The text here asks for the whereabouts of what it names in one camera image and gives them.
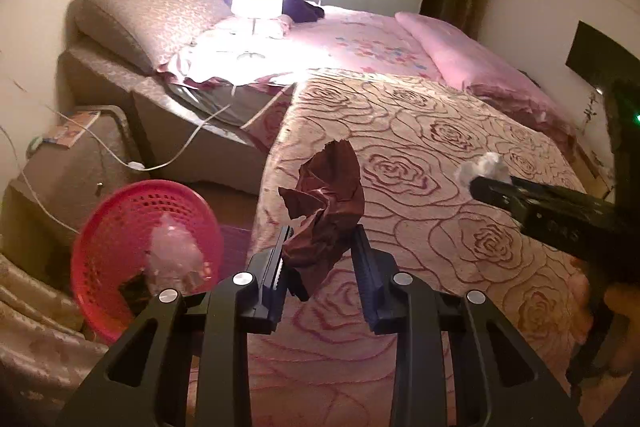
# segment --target lamp base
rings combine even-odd
[[[238,55],[238,60],[261,60],[267,58],[259,53],[244,52],[242,55]]]

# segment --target pink pillow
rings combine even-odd
[[[483,45],[444,21],[400,12],[396,20],[420,42],[447,86],[469,92],[513,120],[553,139],[571,158],[575,130],[538,86]]]

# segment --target wooden floor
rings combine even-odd
[[[248,230],[254,227],[257,196],[209,182],[199,182],[189,186],[209,203],[221,225]]]

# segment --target red plastic basket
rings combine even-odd
[[[209,205],[189,187],[164,180],[127,185],[104,201],[82,229],[71,257],[71,286],[89,325],[113,344],[133,315],[118,286],[146,264],[151,231],[169,212],[193,235],[211,279],[218,282],[223,256],[220,227]]]

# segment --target rose patterned bedspread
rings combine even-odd
[[[434,289],[486,292],[566,387],[574,347],[568,256],[522,236],[454,175],[492,151],[516,176],[582,190],[553,142],[419,77],[321,71],[297,87],[271,150],[251,251],[273,245],[289,222],[278,187],[294,187],[300,165],[332,139],[350,140],[358,156],[372,247]],[[395,340],[367,329],[348,254],[308,303],[287,300],[276,333],[251,336],[249,354],[255,425],[388,425]],[[451,398],[450,372],[447,383]],[[601,413],[609,395],[591,407]]]

